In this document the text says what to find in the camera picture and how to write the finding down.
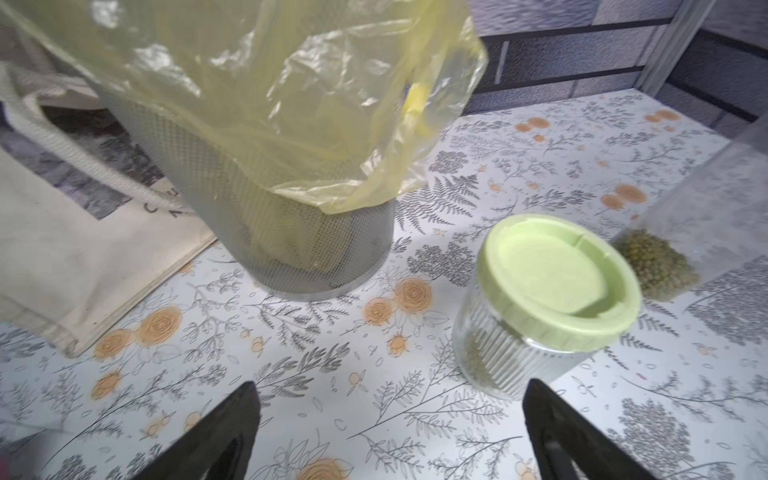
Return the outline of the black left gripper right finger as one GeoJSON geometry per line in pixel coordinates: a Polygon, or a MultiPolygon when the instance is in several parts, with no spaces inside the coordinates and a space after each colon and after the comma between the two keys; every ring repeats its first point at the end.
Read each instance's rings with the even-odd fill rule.
{"type": "Polygon", "coordinates": [[[529,381],[522,407],[543,479],[654,478],[541,380],[529,381]]]}

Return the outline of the yellow plastic bin liner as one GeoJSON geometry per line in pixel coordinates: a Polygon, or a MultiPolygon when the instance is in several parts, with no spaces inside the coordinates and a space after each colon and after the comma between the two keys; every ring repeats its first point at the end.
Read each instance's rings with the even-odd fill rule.
{"type": "Polygon", "coordinates": [[[89,80],[338,214],[420,188],[488,58],[463,1],[5,1],[89,80]]]}

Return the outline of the tall clear plastic jar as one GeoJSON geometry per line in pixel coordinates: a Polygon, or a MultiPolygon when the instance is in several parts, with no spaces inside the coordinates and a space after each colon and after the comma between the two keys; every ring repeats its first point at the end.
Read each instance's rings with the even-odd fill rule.
{"type": "Polygon", "coordinates": [[[643,296],[657,301],[766,255],[766,117],[696,167],[612,244],[643,296]]]}

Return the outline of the grey mesh waste bin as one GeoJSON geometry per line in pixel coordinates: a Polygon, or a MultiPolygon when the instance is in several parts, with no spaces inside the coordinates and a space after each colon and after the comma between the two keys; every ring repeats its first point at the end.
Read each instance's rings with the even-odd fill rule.
{"type": "Polygon", "coordinates": [[[233,160],[149,108],[98,96],[256,283],[295,301],[349,293],[384,264],[395,203],[327,215],[258,187],[233,160]]]}

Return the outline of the glass jar with green lid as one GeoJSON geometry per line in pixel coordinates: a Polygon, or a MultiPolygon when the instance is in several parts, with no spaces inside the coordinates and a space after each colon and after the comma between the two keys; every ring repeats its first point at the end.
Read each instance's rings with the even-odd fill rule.
{"type": "Polygon", "coordinates": [[[588,229],[540,214],[496,223],[452,328],[455,362],[476,389],[521,399],[616,341],[640,313],[637,277],[588,229]]]}

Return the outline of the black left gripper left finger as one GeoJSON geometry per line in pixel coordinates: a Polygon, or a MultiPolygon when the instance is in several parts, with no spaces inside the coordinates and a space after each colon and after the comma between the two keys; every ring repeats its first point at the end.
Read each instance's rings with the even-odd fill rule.
{"type": "Polygon", "coordinates": [[[243,479],[260,422],[256,385],[247,381],[135,477],[243,479]]]}

